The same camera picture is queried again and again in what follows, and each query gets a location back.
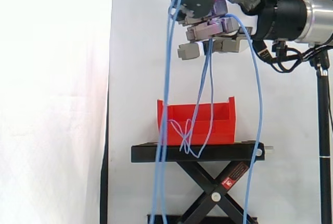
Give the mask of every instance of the white bolt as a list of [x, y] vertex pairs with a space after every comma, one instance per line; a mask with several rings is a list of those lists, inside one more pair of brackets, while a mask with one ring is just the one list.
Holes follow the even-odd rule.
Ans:
[[217, 192], [212, 193], [212, 200], [214, 202], [219, 202], [221, 200], [221, 195]]
[[261, 149], [257, 149], [257, 156], [261, 156], [262, 155], [262, 150]]

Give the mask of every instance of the black motor housing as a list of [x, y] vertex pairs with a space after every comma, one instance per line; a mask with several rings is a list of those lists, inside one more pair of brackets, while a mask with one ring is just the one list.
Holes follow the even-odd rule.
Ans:
[[303, 0], [261, 0], [257, 32], [252, 38], [296, 40], [304, 30], [307, 18]]

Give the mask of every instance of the scissor lift stand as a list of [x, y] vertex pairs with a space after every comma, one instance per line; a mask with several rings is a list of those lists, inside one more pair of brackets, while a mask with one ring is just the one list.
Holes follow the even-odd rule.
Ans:
[[[132, 163], [155, 162], [157, 145], [146, 143], [132, 146]], [[201, 146], [192, 146], [198, 153]], [[202, 189], [203, 193], [182, 216], [168, 215], [168, 224], [242, 224], [244, 210], [228, 194], [228, 191], [249, 169], [253, 141], [235, 144], [206, 146], [199, 159], [180, 152], [179, 146], [169, 146], [166, 162], [176, 162]], [[259, 144], [256, 161], [265, 160], [264, 144]], [[229, 161], [229, 164], [214, 179], [199, 162]], [[218, 205], [228, 217], [206, 217]], [[247, 224], [258, 223], [257, 218], [247, 216]], [[160, 215], [155, 216], [155, 224], [163, 224]]]

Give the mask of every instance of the blue cable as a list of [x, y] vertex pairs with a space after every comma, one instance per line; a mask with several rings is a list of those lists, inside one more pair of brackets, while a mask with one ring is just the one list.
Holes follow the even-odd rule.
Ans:
[[165, 170], [165, 158], [167, 155], [167, 120], [168, 120], [168, 99], [169, 99], [169, 85], [170, 85], [170, 64], [171, 64], [171, 47], [172, 47], [172, 38], [173, 32], [176, 22], [176, 16], [180, 10], [180, 4], [182, 0], [177, 0], [176, 11], [174, 16], [172, 17], [172, 25], [170, 28], [170, 20], [171, 20], [171, 10], [174, 8], [176, 0], [172, 0], [171, 6], [168, 9], [168, 23], [167, 23], [167, 39], [166, 39], [166, 59], [165, 59], [165, 80], [164, 80], [164, 98], [163, 98], [163, 113], [162, 113], [162, 121], [160, 128], [160, 135], [158, 138], [158, 144], [156, 148], [156, 156], [155, 156], [155, 176], [154, 176], [154, 187], [153, 187], [153, 196], [152, 196], [152, 210], [149, 224], [155, 223], [155, 214], [156, 214], [156, 205], [157, 205], [157, 195], [158, 195], [158, 186], [161, 179], [161, 208], [162, 208], [162, 218], [163, 223], [167, 224], [167, 218], [165, 216], [165, 205], [164, 205], [164, 170]]
[[259, 141], [260, 141], [260, 136], [261, 136], [261, 129], [262, 129], [263, 102], [262, 102], [262, 93], [261, 93], [259, 69], [258, 69], [258, 65], [257, 65], [255, 52], [254, 52], [254, 49], [253, 49], [253, 46], [252, 46], [251, 37], [250, 37], [248, 31], [246, 30], [245, 26], [243, 25], [242, 21], [236, 15], [227, 14], [226, 16], [227, 17], [233, 17], [234, 19], [236, 19], [238, 21], [239, 25], [241, 26], [241, 28], [243, 29], [245, 35], [246, 35], [246, 39], [248, 40], [248, 43], [249, 43], [249, 46], [250, 46], [250, 49], [251, 49], [251, 54], [252, 54], [252, 59], [253, 59], [253, 64], [254, 64], [254, 69], [255, 69], [255, 77], [257, 79], [258, 95], [259, 95], [259, 125], [258, 125], [257, 138], [255, 140], [255, 145], [254, 145], [253, 154], [252, 154], [252, 158], [251, 158], [248, 182], [247, 182], [247, 186], [246, 186], [246, 195], [245, 195], [245, 207], [244, 207], [243, 224], [246, 224], [253, 166], [254, 166], [255, 158], [257, 156], [257, 150], [258, 150], [258, 146], [259, 146]]
[[[214, 84], [213, 84], [213, 71], [212, 71], [212, 49], [213, 49], [213, 40], [210, 39], [209, 40], [208, 51], [207, 51], [207, 54], [206, 54], [206, 59], [205, 59], [204, 66], [203, 66], [203, 69], [202, 69], [202, 75], [201, 75], [201, 81], [200, 81], [200, 88], [199, 88], [197, 103], [196, 103], [196, 106], [195, 106], [195, 110], [194, 110], [194, 113], [193, 113], [192, 120], [188, 119], [186, 121], [185, 133], [182, 132], [182, 128], [181, 128], [181, 126], [179, 125], [179, 123], [177, 121], [170, 120], [171, 125], [173, 126], [175, 131], [183, 138], [183, 141], [182, 141], [182, 144], [181, 144], [181, 147], [180, 147], [180, 151], [184, 147], [185, 153], [186, 154], [191, 153], [195, 158], [200, 158], [201, 157], [201, 154], [202, 154], [203, 150], [205, 149], [205, 147], [208, 143], [208, 140], [210, 138], [210, 135], [212, 133], [212, 128], [213, 128], [213, 120], [214, 120]], [[201, 99], [201, 95], [202, 95], [202, 91], [203, 91], [203, 86], [204, 86], [204, 83], [205, 83], [205, 78], [206, 78], [207, 66], [208, 65], [209, 65], [210, 86], [211, 86], [210, 125], [209, 125], [209, 130], [208, 130], [206, 139], [204, 141], [204, 144], [202, 145], [199, 153], [195, 154], [193, 152], [193, 150], [190, 148], [191, 138], [192, 138], [194, 125], [195, 125], [197, 115], [198, 115], [199, 103], [200, 103], [200, 99]], [[189, 132], [187, 132], [187, 125], [188, 125], [189, 122], [191, 122], [191, 128], [190, 128]]]

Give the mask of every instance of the white curtain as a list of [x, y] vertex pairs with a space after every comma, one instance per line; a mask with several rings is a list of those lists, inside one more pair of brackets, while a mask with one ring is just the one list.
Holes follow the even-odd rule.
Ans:
[[0, 223], [99, 223], [111, 0], [0, 0]]

